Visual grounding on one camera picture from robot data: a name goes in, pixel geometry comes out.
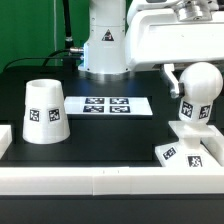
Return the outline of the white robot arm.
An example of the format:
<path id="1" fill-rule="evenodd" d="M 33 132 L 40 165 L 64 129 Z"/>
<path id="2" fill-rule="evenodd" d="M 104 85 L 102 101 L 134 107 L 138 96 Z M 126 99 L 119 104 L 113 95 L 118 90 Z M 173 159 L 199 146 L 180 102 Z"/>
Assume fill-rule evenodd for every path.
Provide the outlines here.
<path id="1" fill-rule="evenodd" d="M 79 69 L 117 79 L 160 70 L 171 96 L 184 94 L 173 75 L 195 62 L 224 61 L 224 0 L 90 0 L 90 34 Z"/>

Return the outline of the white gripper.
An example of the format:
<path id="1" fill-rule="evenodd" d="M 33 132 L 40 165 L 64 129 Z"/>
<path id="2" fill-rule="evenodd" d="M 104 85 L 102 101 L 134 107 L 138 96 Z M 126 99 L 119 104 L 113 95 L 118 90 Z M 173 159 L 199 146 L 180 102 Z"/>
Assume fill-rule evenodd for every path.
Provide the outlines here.
<path id="1" fill-rule="evenodd" d="M 224 61 L 224 0 L 133 0 L 127 14 L 126 63 L 160 67 L 173 99 L 184 96 L 175 67 Z"/>

